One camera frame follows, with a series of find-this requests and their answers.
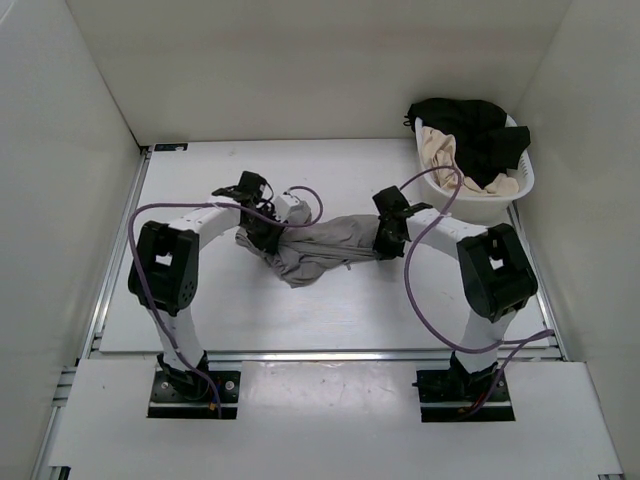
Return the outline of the grey trousers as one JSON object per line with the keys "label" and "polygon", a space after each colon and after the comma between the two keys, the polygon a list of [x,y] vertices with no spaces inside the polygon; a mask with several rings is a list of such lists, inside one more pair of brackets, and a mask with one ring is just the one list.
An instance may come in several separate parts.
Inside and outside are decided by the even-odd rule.
{"label": "grey trousers", "polygon": [[[272,272],[292,288],[313,284],[326,271],[377,258],[373,246],[379,219],[371,214],[339,216],[326,222],[312,222],[312,212],[304,200],[305,219],[290,228],[280,228],[276,253],[259,251],[241,227],[235,242],[266,263]],[[274,205],[262,206],[261,213],[273,220]]]}

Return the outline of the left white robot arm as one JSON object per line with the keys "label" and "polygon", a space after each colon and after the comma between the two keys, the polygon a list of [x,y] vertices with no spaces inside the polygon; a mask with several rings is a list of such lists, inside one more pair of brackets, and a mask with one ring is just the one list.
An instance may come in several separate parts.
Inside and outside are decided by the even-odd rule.
{"label": "left white robot arm", "polygon": [[138,235],[129,231],[134,255],[128,289],[146,308],[158,331],[162,371],[188,400],[206,395],[210,386],[207,357],[191,317],[199,277],[200,251],[226,231],[242,228],[261,253],[274,254],[283,231],[276,207],[263,198],[268,182],[245,171],[239,182],[213,192],[208,204],[170,223],[148,221]]}

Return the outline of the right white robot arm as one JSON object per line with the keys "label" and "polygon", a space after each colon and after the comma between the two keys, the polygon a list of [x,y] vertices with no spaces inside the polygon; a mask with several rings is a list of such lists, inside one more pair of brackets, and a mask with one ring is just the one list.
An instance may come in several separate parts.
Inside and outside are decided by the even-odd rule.
{"label": "right white robot arm", "polygon": [[[538,281],[515,229],[501,223],[467,223],[435,208],[400,200],[378,206],[374,251],[383,259],[405,256],[404,285],[414,313],[453,353],[449,387],[460,399],[480,393],[496,369],[498,349],[517,313],[538,291]],[[410,261],[420,244],[458,262],[469,317],[462,339],[453,342],[429,323],[410,285]]]}

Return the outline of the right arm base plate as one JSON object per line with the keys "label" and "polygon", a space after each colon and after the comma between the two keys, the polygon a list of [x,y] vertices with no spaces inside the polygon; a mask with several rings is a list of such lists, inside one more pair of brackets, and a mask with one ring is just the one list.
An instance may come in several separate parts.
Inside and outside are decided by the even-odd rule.
{"label": "right arm base plate", "polygon": [[489,393],[494,377],[463,386],[450,370],[418,370],[412,386],[418,390],[421,422],[513,422],[506,379]]}

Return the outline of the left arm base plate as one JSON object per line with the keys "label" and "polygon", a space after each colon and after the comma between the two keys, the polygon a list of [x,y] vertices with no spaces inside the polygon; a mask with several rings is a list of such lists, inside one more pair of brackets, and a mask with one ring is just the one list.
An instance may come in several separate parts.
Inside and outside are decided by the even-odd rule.
{"label": "left arm base plate", "polygon": [[195,385],[181,385],[156,369],[150,391],[147,417],[150,419],[235,420],[238,413],[241,372],[211,370],[221,407],[211,409],[214,400],[209,384],[199,379]]}

